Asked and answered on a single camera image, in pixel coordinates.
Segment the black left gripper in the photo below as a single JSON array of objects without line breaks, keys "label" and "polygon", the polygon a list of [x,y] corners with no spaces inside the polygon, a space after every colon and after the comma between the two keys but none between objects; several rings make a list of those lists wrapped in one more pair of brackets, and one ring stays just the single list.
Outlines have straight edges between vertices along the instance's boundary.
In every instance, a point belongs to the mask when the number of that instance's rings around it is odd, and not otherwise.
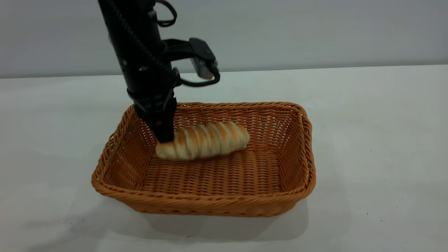
[{"label": "black left gripper", "polygon": [[174,140],[174,116],[177,100],[175,83],[161,67],[144,57],[121,57],[121,69],[135,113],[146,123],[158,142]]}]

